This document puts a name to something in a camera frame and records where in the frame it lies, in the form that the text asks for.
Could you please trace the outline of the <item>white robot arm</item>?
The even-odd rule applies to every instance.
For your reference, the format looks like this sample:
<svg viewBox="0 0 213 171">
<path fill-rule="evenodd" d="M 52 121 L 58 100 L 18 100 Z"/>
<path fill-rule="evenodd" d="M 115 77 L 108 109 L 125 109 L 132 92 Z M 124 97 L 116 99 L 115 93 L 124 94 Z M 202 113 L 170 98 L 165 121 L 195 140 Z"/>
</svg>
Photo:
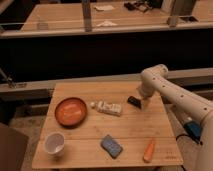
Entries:
<svg viewBox="0 0 213 171">
<path fill-rule="evenodd" d="M 158 64 L 140 73 L 140 95 L 147 99 L 155 91 L 181 108 L 202 127 L 201 142 L 194 171 L 213 171 L 213 102 L 166 79 L 168 68 Z"/>
</svg>

